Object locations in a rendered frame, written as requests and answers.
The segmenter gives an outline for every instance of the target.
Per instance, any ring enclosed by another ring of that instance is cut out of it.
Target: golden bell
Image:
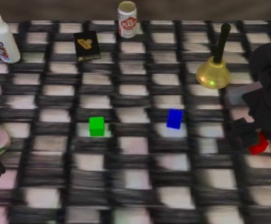
[[[225,62],[213,62],[213,56],[202,64],[196,72],[199,83],[210,89],[221,89],[230,83],[231,77]]]

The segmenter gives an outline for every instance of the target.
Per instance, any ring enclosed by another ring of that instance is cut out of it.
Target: gold logo
[[[93,41],[91,39],[78,39],[77,42],[86,50],[92,48]]]

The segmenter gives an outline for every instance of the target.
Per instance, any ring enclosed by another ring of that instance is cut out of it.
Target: soda can
[[[133,38],[137,31],[137,9],[132,1],[122,1],[118,6],[118,32],[123,38]]]

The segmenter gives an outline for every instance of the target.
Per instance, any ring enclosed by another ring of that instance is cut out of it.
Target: red logo on can
[[[123,21],[121,21],[121,26],[126,30],[131,30],[136,26],[136,19],[133,17],[129,17]]]

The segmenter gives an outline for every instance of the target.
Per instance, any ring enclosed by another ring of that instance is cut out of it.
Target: table
[[[219,21],[143,21],[133,39],[115,21],[11,23],[22,62],[0,61],[0,224],[271,224],[271,142],[252,156],[229,134],[250,84],[248,57],[271,42],[271,21],[230,21],[224,90],[195,79]],[[73,33],[96,30],[102,58],[76,63]],[[165,127],[184,109],[180,130]],[[108,131],[90,138],[89,116]]]

